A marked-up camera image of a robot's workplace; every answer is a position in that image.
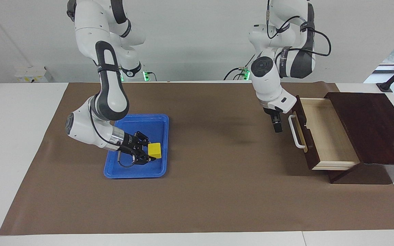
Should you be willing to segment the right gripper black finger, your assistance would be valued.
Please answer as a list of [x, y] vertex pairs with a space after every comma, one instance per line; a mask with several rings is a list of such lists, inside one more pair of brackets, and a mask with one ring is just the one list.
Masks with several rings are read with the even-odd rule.
[[139, 145], [148, 146], [148, 144], [150, 143], [149, 138], [140, 131], [137, 131], [135, 133], [135, 137], [138, 139]]
[[155, 161], [157, 158], [153, 156], [149, 156], [146, 153], [139, 153], [134, 156], [134, 164], [135, 165], [145, 165], [151, 161]]

